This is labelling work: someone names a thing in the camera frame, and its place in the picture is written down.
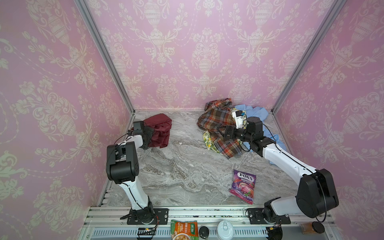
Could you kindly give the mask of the maroon cloth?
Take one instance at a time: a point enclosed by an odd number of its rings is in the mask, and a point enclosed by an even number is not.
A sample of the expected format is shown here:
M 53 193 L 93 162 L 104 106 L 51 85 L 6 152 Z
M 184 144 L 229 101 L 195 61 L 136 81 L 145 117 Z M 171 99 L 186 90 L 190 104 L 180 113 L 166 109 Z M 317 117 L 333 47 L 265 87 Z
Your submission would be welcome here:
M 168 146 L 172 120 L 165 114 L 157 114 L 144 120 L 145 126 L 152 128 L 153 135 L 149 143 L 150 148 L 165 148 Z

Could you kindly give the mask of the red plaid flannel shirt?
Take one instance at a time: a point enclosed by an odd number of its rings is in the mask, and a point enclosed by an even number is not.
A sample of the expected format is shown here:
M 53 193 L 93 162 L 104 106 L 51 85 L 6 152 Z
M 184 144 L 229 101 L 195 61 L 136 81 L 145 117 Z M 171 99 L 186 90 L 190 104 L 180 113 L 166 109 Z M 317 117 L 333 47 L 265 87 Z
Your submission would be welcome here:
M 225 128 L 235 125 L 232 117 L 232 100 L 228 98 L 206 103 L 204 113 L 197 121 L 197 126 L 201 130 L 209 132 L 216 149 L 227 159 L 242 154 L 238 140 L 223 137 Z

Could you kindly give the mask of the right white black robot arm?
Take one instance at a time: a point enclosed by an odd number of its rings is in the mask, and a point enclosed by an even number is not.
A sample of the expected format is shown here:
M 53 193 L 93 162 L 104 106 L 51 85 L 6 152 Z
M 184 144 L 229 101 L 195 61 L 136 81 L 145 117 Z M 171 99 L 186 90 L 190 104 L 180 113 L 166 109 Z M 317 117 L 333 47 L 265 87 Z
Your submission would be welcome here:
M 276 198 L 265 203 L 263 217 L 266 222 L 278 224 L 281 217 L 304 214 L 315 219 L 339 206 L 332 174 L 305 164 L 283 150 L 274 139 L 264 134 L 266 126 L 257 117 L 247 118 L 247 127 L 225 126 L 224 139 L 249 143 L 250 149 L 260 157 L 274 163 L 298 185 L 294 197 Z

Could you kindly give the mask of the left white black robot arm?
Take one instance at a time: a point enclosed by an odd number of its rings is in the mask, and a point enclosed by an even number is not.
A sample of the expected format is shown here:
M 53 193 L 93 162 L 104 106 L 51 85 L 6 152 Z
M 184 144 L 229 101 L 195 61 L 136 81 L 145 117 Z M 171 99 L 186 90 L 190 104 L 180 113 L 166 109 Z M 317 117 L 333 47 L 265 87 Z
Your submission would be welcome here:
M 121 143 L 107 146 L 107 177 L 124 190 L 131 203 L 129 214 L 122 217 L 127 223 L 134 221 L 148 225 L 155 220 L 153 204 L 138 178 L 140 167 L 137 155 L 139 148 L 148 145 L 152 133 L 143 121 L 134 122 L 133 129 L 124 135 Z

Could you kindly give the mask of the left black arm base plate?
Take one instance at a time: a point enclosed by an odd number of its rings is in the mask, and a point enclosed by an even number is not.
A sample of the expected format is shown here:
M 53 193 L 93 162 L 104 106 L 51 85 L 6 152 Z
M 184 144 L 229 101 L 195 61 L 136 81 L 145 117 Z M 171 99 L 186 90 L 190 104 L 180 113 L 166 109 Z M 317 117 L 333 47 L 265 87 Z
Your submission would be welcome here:
M 167 225 L 169 209 L 155 208 L 150 210 L 130 210 L 127 218 L 128 225 Z

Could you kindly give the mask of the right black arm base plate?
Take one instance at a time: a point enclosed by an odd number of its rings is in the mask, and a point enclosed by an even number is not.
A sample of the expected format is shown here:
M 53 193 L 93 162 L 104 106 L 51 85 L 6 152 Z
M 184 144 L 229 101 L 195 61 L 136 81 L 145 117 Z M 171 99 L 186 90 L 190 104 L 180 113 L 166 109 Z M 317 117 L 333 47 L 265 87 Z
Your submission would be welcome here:
M 287 216 L 277 216 L 269 208 L 248 208 L 246 210 L 251 225 L 289 225 L 291 220 Z

